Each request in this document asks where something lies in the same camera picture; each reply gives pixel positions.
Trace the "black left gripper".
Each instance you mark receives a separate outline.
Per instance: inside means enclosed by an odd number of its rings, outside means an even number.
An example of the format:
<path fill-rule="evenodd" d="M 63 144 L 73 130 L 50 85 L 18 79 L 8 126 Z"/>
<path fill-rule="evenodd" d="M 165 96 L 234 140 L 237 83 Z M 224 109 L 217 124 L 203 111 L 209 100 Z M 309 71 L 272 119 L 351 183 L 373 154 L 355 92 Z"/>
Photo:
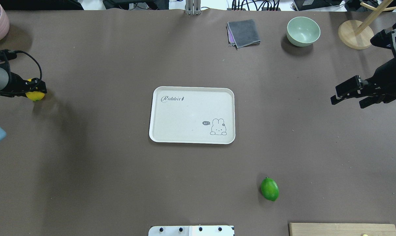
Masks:
<path fill-rule="evenodd" d="M 21 76 L 12 73 L 12 80 L 6 85 L 5 88 L 0 90 L 0 96 L 13 98 L 15 96 L 25 97 L 26 92 L 31 92 L 41 83 L 44 82 L 40 78 L 33 78 L 24 80 Z"/>

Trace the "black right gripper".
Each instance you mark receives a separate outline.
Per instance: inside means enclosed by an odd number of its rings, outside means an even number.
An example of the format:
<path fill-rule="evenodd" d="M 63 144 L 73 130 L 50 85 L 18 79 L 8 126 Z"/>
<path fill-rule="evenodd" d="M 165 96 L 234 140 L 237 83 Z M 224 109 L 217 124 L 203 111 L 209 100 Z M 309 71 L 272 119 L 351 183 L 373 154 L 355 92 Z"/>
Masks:
<path fill-rule="evenodd" d="M 361 109 L 373 104 L 387 104 L 386 96 L 396 97 L 396 58 L 379 66 L 368 79 L 355 75 L 336 86 L 336 95 L 330 103 L 337 105 L 350 98 L 364 98 L 359 101 Z"/>

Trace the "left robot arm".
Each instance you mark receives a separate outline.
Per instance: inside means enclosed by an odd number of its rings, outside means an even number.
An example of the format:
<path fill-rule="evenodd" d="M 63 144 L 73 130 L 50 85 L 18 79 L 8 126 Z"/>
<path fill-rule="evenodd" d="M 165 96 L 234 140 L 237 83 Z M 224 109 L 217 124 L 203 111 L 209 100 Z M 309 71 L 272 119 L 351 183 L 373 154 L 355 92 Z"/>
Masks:
<path fill-rule="evenodd" d="M 47 93 L 46 84 L 40 78 L 24 80 L 16 73 L 0 67 L 0 96 L 26 97 L 32 101 L 39 101 Z M 7 133 L 0 127 L 0 141 Z"/>

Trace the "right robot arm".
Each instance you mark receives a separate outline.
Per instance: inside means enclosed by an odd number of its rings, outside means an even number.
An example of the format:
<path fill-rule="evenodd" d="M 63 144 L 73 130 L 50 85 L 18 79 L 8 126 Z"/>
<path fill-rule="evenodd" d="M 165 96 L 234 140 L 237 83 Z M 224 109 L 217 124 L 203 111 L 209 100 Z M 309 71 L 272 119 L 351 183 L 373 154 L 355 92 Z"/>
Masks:
<path fill-rule="evenodd" d="M 360 108 L 373 104 L 388 104 L 396 100 L 396 56 L 379 66 L 372 77 L 361 79 L 355 75 L 335 87 L 336 95 L 330 98 L 332 105 L 350 98 L 362 98 Z"/>

